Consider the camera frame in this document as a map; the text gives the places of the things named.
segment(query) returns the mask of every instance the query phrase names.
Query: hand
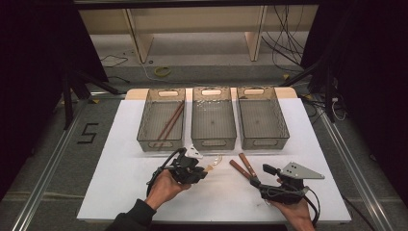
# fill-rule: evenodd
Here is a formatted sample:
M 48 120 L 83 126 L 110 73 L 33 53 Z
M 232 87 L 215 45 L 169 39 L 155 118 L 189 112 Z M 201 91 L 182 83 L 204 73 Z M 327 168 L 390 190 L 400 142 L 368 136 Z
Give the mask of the hand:
M 299 203 L 292 205 L 286 205 L 275 201 L 269 201 L 269 203 L 281 211 L 283 216 L 285 216 L 295 230 L 315 230 L 310 219 L 309 208 L 305 199 L 301 199 Z
M 171 173 L 165 169 L 156 178 L 156 181 L 150 191 L 149 196 L 144 200 L 152 209 L 157 210 L 163 203 L 174 198 L 178 193 L 187 190 L 190 184 L 177 183 Z

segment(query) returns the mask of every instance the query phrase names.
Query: white tabletop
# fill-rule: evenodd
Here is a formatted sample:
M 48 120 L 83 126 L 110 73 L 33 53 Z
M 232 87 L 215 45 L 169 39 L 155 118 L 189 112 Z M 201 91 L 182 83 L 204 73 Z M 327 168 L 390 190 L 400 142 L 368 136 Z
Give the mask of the white tabletop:
M 342 197 L 324 159 L 318 140 L 300 99 L 279 99 L 291 137 L 282 150 L 244 151 L 263 184 L 278 186 L 276 176 L 264 173 L 262 164 L 283 168 L 293 161 L 325 176 L 324 180 L 304 180 L 319 197 L 319 222 L 351 221 Z M 146 182 L 170 153 L 144 153 L 137 141 L 144 100 L 123 100 L 102 151 L 83 201 L 78 219 L 113 220 L 128 212 L 137 198 L 145 199 Z M 187 98 L 185 146 L 191 144 L 191 99 Z M 269 207 L 257 189 L 229 165 L 234 159 L 244 167 L 240 133 L 233 151 L 201 152 L 205 167 L 221 153 L 223 159 L 207 177 L 181 192 L 159 208 L 158 222 L 282 223 L 280 212 Z M 317 205 L 312 193 L 307 196 Z

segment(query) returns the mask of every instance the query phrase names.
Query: transparent plastic bin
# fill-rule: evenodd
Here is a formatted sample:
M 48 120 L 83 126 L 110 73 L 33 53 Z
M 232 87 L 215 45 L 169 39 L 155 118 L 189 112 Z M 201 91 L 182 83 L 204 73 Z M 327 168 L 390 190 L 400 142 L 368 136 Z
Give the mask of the transparent plastic bin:
M 231 91 L 227 87 L 194 88 L 191 140 L 197 150 L 233 150 L 237 139 Z
M 242 149 L 282 149 L 290 135 L 274 87 L 237 88 Z
M 184 146 L 185 89 L 151 89 L 146 96 L 138 142 L 144 152 Z

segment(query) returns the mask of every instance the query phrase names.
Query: black sleeve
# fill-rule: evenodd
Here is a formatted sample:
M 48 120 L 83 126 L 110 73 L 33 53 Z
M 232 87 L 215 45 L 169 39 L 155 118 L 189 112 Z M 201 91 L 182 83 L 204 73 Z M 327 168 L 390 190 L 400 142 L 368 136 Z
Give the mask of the black sleeve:
M 156 211 L 138 199 L 135 206 L 126 214 L 119 214 L 106 231 L 144 231 L 152 221 Z

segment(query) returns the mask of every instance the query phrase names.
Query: gray floor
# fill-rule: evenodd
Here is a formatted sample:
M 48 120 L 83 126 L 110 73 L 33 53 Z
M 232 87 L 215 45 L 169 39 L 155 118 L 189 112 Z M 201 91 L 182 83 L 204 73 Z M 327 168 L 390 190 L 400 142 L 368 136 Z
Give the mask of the gray floor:
M 307 33 L 296 35 L 299 41 L 305 42 Z M 132 42 L 127 36 L 97 36 L 92 39 L 101 59 L 108 55 L 128 59 L 127 62 L 115 67 L 108 66 L 115 65 L 123 59 L 110 57 L 110 60 L 102 62 L 109 76 L 130 81 L 126 83 L 115 77 L 110 78 L 110 84 L 120 90 L 211 84 L 231 87 L 279 85 L 284 81 L 284 74 L 290 76 L 295 74 L 274 65 L 272 53 L 264 42 L 258 62 L 251 62 L 242 33 L 157 35 L 148 57 L 148 61 L 153 64 L 147 62 L 145 70 L 137 63 Z M 285 68 L 298 69 L 283 57 L 277 58 L 277 64 Z M 170 75 L 165 78 L 154 75 L 154 68 L 161 65 L 169 66 L 171 69 Z M 306 86 L 309 79 L 296 83 L 293 88 L 299 94 L 308 93 Z M 92 85 L 89 85 L 89 89 L 93 92 L 103 91 Z M 106 223 L 89 224 L 76 219 L 121 100 L 109 95 L 94 96 L 93 99 L 99 101 L 97 103 L 90 101 L 82 112 L 28 230 L 103 230 L 107 226 Z M 305 110 L 309 115 L 314 113 L 310 105 L 305 104 Z M 340 192 L 373 224 L 369 210 L 348 174 L 321 117 L 317 114 L 311 116 L 310 120 Z M 98 124 L 88 129 L 89 132 L 96 133 L 96 136 L 93 143 L 80 144 L 78 141 L 89 141 L 89 137 L 81 135 L 87 123 Z M 370 151 L 360 137 L 352 118 L 336 120 L 336 126 L 395 230 L 407 230 L 408 210 L 379 165 L 370 158 Z M 54 152 L 63 134 L 63 128 L 64 105 L 59 104 L 39 139 L 35 155 L 27 160 L 9 193 L 0 203 L 0 230 L 12 229 L 15 219 Z M 347 208 L 352 216 L 352 222 L 336 225 L 320 224 L 318 230 L 370 230 L 353 208 L 348 205 Z

